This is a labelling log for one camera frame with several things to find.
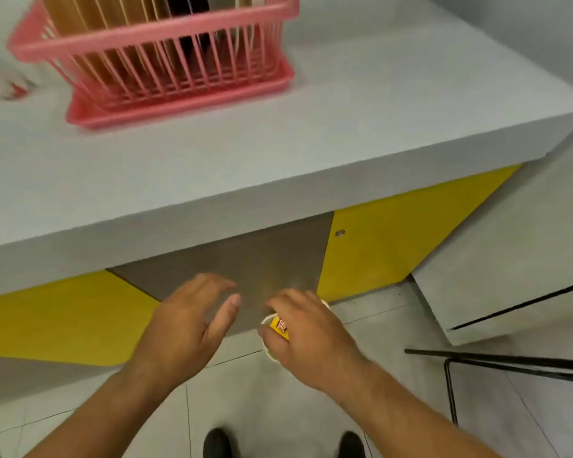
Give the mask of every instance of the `pink plastic basket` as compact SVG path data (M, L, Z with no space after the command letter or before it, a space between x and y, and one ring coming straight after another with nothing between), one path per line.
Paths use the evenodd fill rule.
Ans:
M47 61L72 84L68 122L100 128L285 88L294 73L282 53L282 23L298 14L299 0L265 0L60 38L36 0L8 48L20 61ZM193 40L188 55L185 37Z

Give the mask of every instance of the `yellow object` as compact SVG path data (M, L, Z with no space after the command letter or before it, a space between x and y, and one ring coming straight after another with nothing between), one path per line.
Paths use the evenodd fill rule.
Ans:
M276 331L284 339L288 340L288 329L284 324L284 321L282 321L278 315L272 318L272 323L269 324L269 327Z
M332 301L402 281L519 167L336 211L318 295Z
M0 295L0 357L123 363L158 303L107 271Z

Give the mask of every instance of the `shoe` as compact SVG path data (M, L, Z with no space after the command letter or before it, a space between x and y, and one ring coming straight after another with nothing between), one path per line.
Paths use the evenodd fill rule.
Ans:
M233 458L231 443L225 431L217 427L204 439L203 458Z
M358 435L353 431L346 431L340 439L340 448L337 458L365 458L365 447Z

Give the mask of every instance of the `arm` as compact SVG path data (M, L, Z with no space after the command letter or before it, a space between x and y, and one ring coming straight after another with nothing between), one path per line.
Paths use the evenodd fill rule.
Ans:
M214 319L206 313L235 283L198 275L154 311L131 360L26 458L116 458L176 387L200 372L237 315L231 295Z
M285 321L289 341L263 326L259 334L266 346L301 382L342 407L382 455L498 457L367 360L313 292L288 289L267 304Z

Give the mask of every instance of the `black metal frame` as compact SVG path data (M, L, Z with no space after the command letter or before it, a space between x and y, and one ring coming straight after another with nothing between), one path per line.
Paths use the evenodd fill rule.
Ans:
M536 368L553 368L556 370L573 371L573 360L565 358L544 358L544 357L521 357L516 355L491 355L491 354L474 354L471 352L456 352L453 350L418 350L405 349L406 354L426 355L429 357L445 358L443 362L443 371L445 373L445 383L448 389L448 401L450 402L450 414L452 423L458 425L458 416L456 415L456 402L454 400L454 390L452 389L452 379L450 376L450 364L461 363L472 366L481 366L482 368L492 368L501 371L511 371L532 376L550 377L573 382L573 372L564 371L547 371L543 369L521 368L520 366L534 366Z

